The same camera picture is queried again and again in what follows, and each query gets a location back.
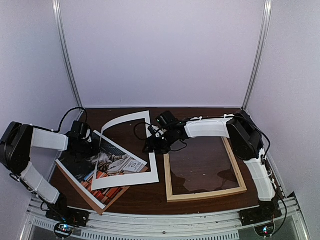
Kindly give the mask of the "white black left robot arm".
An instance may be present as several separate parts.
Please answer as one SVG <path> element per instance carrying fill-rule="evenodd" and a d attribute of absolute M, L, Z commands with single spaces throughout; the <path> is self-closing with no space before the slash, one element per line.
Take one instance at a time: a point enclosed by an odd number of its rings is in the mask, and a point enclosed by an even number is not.
<path fill-rule="evenodd" d="M 92 139 L 88 124 L 74 121 L 71 131 L 60 134 L 31 124 L 11 122 L 0 140 L 0 163 L 11 177 L 22 183 L 31 193 L 54 205 L 52 213 L 61 222 L 72 218 L 72 211 L 63 204 L 63 194 L 53 187 L 33 166 L 32 148 L 67 152 L 77 162 L 99 153 L 99 143 Z"/>

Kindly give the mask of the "clear acrylic sheet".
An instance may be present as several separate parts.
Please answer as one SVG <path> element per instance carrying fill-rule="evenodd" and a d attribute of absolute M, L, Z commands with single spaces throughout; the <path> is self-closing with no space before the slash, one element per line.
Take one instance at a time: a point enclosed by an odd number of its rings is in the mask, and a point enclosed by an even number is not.
<path fill-rule="evenodd" d="M 216 192 L 239 187 L 221 137 L 197 137 L 187 147 L 169 153 L 174 195 Z"/>

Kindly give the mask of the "white mat board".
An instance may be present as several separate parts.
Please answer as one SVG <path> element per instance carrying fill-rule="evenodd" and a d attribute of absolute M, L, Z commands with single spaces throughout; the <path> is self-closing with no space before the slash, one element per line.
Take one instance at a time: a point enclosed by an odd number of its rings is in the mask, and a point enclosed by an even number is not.
<path fill-rule="evenodd" d="M 141 158 L 135 156 L 133 153 L 127 151 L 120 145 L 116 144 L 106 136 L 104 136 L 104 131 L 122 124 L 126 122 L 136 121 L 136 120 L 144 120 L 145 125 L 151 124 L 150 119 L 150 112 L 147 111 L 141 111 L 136 112 L 132 114 L 123 115 L 121 117 L 115 118 L 109 122 L 107 122 L 102 128 L 100 133 L 98 134 L 100 136 L 100 140 L 105 140 L 108 143 L 114 145 L 124 153 L 128 154 L 130 157 L 136 159 L 138 162 L 142 164 L 146 164 Z M 158 169 L 157 169 L 157 162 L 156 162 L 156 155 L 154 152 L 149 153 L 149 165 L 150 165 L 150 172 L 139 172 L 139 173 L 133 173 L 133 174 L 124 174 L 124 175 L 114 175 L 114 176 L 108 176 L 103 178 L 97 178 L 97 172 L 98 169 L 95 168 L 93 180 L 91 189 L 93 191 L 105 189 L 105 188 L 114 188 L 114 187 L 123 187 L 123 186 L 134 186 L 134 185 L 142 185 L 142 184 L 152 184 L 152 183 L 158 183 L 159 182 L 159 176 L 158 176 Z"/>

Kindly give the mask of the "light wooden picture frame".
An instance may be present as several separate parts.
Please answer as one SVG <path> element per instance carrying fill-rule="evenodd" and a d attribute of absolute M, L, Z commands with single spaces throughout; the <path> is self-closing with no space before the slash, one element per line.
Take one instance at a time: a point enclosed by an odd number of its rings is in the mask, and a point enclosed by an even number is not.
<path fill-rule="evenodd" d="M 228 153 L 228 156 L 230 158 L 230 161 L 231 161 L 235 176 L 237 178 L 239 187 L 227 189 L 227 190 L 204 192 L 204 193 L 191 193 L 191 194 L 183 194 L 183 195 L 174 195 L 173 194 L 173 187 L 172 187 L 170 159 L 169 159 L 169 153 L 168 153 L 163 156 L 167 202 L 177 203 L 177 202 L 188 202 L 188 201 L 207 200 L 207 199 L 214 199 L 214 198 L 223 198 L 223 197 L 228 197 L 228 196 L 232 196 L 232 195 L 243 194 L 247 191 L 247 186 L 245 184 L 241 170 L 240 170 L 239 165 L 237 163 L 236 157 L 233 154 L 230 142 L 226 137 L 221 137 L 221 138 L 223 140 L 224 146 L 225 146 L 227 153 Z"/>

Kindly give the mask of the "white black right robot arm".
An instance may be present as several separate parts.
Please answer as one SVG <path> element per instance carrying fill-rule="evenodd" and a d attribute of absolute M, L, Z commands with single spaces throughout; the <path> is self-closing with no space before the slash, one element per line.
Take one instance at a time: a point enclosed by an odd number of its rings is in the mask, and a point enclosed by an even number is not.
<path fill-rule="evenodd" d="M 233 153 L 247 165 L 255 183 L 260 205 L 256 216 L 266 221 L 276 212 L 279 196 L 272 169 L 267 163 L 269 149 L 264 147 L 265 134 L 244 110 L 214 118 L 200 116 L 183 120 L 165 111 L 156 122 L 158 126 L 147 128 L 150 136 L 145 139 L 144 153 L 167 154 L 175 142 L 197 137 L 228 138 Z"/>

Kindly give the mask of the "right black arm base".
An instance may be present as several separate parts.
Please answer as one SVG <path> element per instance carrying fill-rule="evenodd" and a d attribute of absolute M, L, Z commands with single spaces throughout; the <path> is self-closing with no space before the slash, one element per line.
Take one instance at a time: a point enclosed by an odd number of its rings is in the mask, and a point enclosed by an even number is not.
<path fill-rule="evenodd" d="M 259 200 L 259 206 L 241 210 L 239 217 L 242 226 L 254 225 L 281 217 L 279 200 L 278 196 L 275 196 L 271 201 Z"/>

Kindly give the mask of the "books photo print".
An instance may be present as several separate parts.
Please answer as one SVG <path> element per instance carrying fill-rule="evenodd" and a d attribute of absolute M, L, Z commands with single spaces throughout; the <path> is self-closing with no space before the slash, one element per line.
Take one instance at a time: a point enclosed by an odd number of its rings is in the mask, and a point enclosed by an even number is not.
<path fill-rule="evenodd" d="M 95 168 L 97 168 L 97 178 L 105 178 L 118 175 L 144 173 L 148 171 L 146 164 L 140 163 L 127 153 L 121 151 L 106 140 L 100 140 L 98 131 L 92 134 L 92 140 L 98 140 L 101 143 L 100 152 L 92 157 L 85 158 L 80 162 L 72 160 L 71 155 L 63 153 L 59 159 L 60 170 L 66 170 L 68 176 L 73 176 L 86 189 L 93 192 L 92 182 L 94 179 Z M 110 188 L 98 189 L 107 191 Z"/>

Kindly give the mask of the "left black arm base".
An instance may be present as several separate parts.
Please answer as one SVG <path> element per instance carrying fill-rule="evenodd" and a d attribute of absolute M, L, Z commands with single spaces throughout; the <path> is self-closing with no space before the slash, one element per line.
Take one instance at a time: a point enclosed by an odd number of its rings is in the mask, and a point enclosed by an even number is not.
<path fill-rule="evenodd" d="M 44 201 L 48 210 L 46 211 L 46 217 L 58 222 L 67 223 L 75 227 L 86 227 L 90 213 L 86 210 L 79 210 L 68 207 L 67 197 L 64 194 L 60 194 L 56 203 L 49 203 Z"/>

